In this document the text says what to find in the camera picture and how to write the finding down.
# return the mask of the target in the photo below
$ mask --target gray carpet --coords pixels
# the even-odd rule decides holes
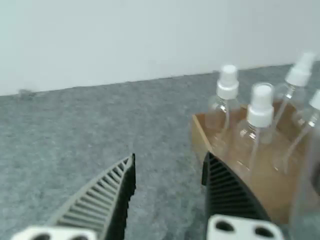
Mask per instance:
[[[320,87],[319,67],[308,86]],[[283,81],[289,66],[241,71],[251,85]],[[91,178],[136,153],[137,190],[126,240],[201,239],[204,189],[191,151],[191,115],[207,109],[218,74],[0,97],[2,239],[45,221]]]

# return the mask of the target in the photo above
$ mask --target bottle neck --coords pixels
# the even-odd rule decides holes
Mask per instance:
[[[293,84],[288,83],[288,82],[286,82],[285,84],[286,84],[288,90],[292,91],[292,92],[296,92],[298,90],[301,90],[301,89],[305,88],[305,86],[296,86],[296,85],[293,85]]]
[[[260,130],[260,131],[263,132],[263,131],[267,130],[270,127],[270,126],[267,126],[267,127],[256,127],[256,126],[253,126],[252,124],[250,124],[248,121],[246,121],[246,122],[247,122],[249,128],[254,132],[256,132],[257,130]]]

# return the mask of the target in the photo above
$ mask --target white wall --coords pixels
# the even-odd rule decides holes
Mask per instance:
[[[0,95],[293,62],[319,0],[0,0]]]

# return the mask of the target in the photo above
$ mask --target spray pump cap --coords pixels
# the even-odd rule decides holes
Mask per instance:
[[[313,52],[305,52],[294,66],[291,67],[285,77],[285,81],[298,87],[306,86],[311,76],[315,57],[316,55]]]
[[[311,100],[309,101],[309,104],[320,111],[320,90],[318,89],[315,94],[313,95],[313,97],[311,98]]]
[[[272,124],[274,117],[273,86],[260,82],[252,87],[251,103],[248,105],[246,119],[256,128],[266,128]]]
[[[235,99],[238,95],[238,70],[234,65],[222,67],[220,78],[216,83],[216,94],[225,100]]]

